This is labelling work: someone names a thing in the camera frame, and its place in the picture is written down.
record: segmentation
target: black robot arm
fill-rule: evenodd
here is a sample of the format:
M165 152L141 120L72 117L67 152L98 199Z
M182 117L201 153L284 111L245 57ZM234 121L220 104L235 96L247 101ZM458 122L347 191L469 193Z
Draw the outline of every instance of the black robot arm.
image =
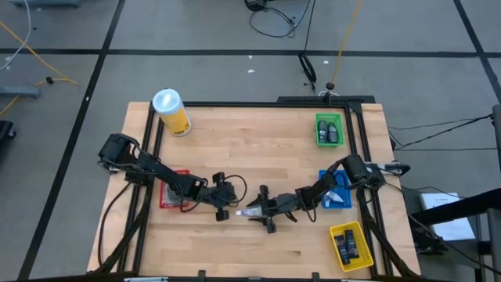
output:
M215 187L207 187L207 179L180 175L162 164L160 159L141 150L137 140L123 134L111 134L99 152L99 163L109 172L124 171L125 180L144 186L149 175L167 183L179 196L188 201L210 204L218 209L216 220L229 218L222 208L236 202L235 188L225 181L223 172L212 176Z

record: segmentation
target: blue bin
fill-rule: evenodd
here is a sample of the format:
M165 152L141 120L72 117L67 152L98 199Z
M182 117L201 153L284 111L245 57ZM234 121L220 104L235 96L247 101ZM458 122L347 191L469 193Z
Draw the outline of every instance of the blue bin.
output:
M326 174L326 170L323 169L319 171L319 179L322 178ZM348 175L344 170L338 170L334 172L334 177L336 179L337 185L340 187L336 187L331 189L332 192L336 193L343 199L343 203L338 203L335 201L330 201L329 205L326 204L325 196L322 196L322 207L323 208L351 208L351 191L346 189L345 187L350 186L350 181L348 180Z

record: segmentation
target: green bin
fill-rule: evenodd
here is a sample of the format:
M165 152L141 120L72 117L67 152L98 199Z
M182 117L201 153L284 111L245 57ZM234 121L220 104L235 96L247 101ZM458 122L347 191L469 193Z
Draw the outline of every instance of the green bin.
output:
M327 124L333 122L337 130L338 143L321 143L319 142L319 121L326 121ZM343 120L340 114L318 113L315 115L315 136L318 146L341 146L344 144Z

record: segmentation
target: floor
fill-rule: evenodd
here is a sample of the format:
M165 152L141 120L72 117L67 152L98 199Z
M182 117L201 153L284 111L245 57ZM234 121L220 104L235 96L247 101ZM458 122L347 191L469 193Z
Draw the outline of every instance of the floor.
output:
M299 19L306 4L270 5ZM333 73L332 54L355 4L316 1L308 50L319 89ZM313 95L296 57L305 46L311 8L293 38L269 38L250 28L251 12L241 1L82 0L77 9L32 7L29 44L80 85L45 85L40 99L21 99L2 117L15 122L17 137L0 164L0 280L20 274L51 191L59 197L29 277L85 272L108 181L96 154L107 135L121 130L129 101L150 100L165 87L188 101ZM501 99L500 9L497 0L365 1L336 92L374 95L394 127L490 114ZM23 8L0 2L0 20L21 37L25 19ZM271 13L255 20L269 33L288 29ZM0 61L18 45L0 29ZM23 51L0 73L0 85L28 86L47 76L55 77ZM9 101L0 98L0 107ZM444 128L395 135L406 143ZM395 156L413 168L403 184L468 197L499 187L496 152L444 149L494 146L490 122L479 121ZM486 225L481 226L486 239ZM420 263L427 277L473 280L466 266L422 256Z

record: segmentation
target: yellow bin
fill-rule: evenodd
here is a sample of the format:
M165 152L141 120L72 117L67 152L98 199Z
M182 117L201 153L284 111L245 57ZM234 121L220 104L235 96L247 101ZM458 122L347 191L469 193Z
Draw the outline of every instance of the yellow bin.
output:
M332 226L329 228L329 230L330 239L332 240L334 250L336 250L337 259L339 260L339 264L341 265L343 271L353 271L374 264L373 257L370 254L369 247L367 246L367 242L365 237L363 236L362 228L360 227L359 222L349 222L338 226ZM357 250L359 251L359 257L354 259L350 258L350 263L347 265L344 265L343 262L341 262L341 256L339 255L336 241L334 240L335 236L344 236L345 230L353 230L353 237L355 238L355 244L357 245Z

